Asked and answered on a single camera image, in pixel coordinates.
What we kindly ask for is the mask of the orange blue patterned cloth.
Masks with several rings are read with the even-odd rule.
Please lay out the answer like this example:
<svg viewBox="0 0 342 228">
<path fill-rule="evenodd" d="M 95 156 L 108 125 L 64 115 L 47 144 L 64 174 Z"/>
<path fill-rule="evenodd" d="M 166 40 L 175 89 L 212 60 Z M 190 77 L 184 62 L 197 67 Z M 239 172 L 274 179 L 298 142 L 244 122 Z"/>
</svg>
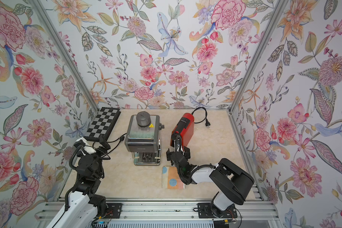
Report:
<svg viewBox="0 0 342 228">
<path fill-rule="evenodd" d="M 162 188 L 170 190 L 185 189 L 185 184 L 181 181 L 177 168 L 174 166 L 163 166 L 162 168 Z"/>
</svg>

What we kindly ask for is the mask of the silver grey coffee machine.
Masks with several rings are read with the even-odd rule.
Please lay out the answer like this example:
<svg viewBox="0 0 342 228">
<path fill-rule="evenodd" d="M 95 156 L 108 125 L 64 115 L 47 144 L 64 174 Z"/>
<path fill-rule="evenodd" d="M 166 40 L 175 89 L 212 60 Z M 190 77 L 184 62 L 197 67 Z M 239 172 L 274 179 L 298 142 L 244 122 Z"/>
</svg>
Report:
<svg viewBox="0 0 342 228">
<path fill-rule="evenodd" d="M 158 166 L 161 163 L 161 130 L 159 115 L 141 111 L 130 118 L 125 147 L 136 166 Z"/>
</svg>

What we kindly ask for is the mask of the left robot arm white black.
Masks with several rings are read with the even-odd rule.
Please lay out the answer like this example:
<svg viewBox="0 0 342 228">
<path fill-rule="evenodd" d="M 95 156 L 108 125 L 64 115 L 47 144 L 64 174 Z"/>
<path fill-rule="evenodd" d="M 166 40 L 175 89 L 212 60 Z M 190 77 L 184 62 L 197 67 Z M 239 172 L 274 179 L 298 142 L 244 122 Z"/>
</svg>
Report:
<svg viewBox="0 0 342 228">
<path fill-rule="evenodd" d="M 105 177 L 103 161 L 110 160 L 111 146 L 103 138 L 99 138 L 99 143 L 95 148 L 83 137 L 74 143 L 75 150 L 68 163 L 77 174 L 76 181 L 65 193 L 64 205 L 48 228 L 86 228 L 106 215 L 106 197 L 96 192 Z"/>
</svg>

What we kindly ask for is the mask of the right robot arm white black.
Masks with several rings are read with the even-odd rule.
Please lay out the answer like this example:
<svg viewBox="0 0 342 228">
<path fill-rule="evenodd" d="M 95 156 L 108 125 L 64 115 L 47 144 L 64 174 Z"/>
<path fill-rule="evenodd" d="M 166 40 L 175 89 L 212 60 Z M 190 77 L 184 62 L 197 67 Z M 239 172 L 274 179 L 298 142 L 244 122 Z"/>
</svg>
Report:
<svg viewBox="0 0 342 228">
<path fill-rule="evenodd" d="M 182 145 L 182 136 L 171 137 L 173 151 L 166 152 L 167 160 L 177 170 L 177 174 L 185 185 L 214 183 L 218 192 L 207 205 L 198 204 L 200 218 L 237 218 L 233 213 L 236 205 L 243 205 L 254 185 L 254 178 L 227 158 L 217 164 L 193 165 L 189 163 L 190 149 Z"/>
</svg>

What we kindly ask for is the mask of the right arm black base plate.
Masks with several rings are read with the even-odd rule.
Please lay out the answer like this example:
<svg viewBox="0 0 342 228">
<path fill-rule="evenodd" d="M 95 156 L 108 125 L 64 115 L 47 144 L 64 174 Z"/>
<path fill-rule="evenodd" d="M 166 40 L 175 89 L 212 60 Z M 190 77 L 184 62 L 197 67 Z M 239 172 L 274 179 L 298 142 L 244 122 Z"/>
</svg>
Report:
<svg viewBox="0 0 342 228">
<path fill-rule="evenodd" d="M 238 214 L 235 208 L 235 204 L 227 207 L 226 210 L 221 211 L 216 207 L 212 207 L 211 203 L 198 203 L 194 210 L 198 213 L 198 217 L 201 219 L 237 219 Z"/>
</svg>

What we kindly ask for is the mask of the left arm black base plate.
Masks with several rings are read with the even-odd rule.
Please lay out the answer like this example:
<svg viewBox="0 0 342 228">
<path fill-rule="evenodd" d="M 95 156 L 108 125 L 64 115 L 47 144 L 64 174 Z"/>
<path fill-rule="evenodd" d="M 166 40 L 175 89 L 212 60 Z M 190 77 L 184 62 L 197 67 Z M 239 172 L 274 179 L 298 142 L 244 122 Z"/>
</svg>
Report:
<svg viewBox="0 0 342 228">
<path fill-rule="evenodd" d="M 121 203 L 107 203 L 106 212 L 103 219 L 119 219 L 123 205 Z"/>
</svg>

